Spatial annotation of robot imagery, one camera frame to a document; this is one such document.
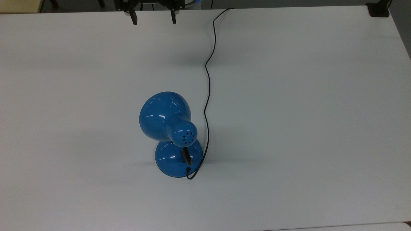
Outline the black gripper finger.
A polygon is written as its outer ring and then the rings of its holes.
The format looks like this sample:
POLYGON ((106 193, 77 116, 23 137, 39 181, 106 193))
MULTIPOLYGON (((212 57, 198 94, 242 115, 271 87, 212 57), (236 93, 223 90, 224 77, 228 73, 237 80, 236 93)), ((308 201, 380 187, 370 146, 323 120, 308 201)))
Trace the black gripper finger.
POLYGON ((185 8, 185 0, 162 0, 162 6, 170 10, 172 22, 176 24, 176 15, 185 8))
POLYGON ((134 25, 137 25, 137 16, 135 7, 138 5, 139 0, 116 0, 116 10, 129 14, 134 25))

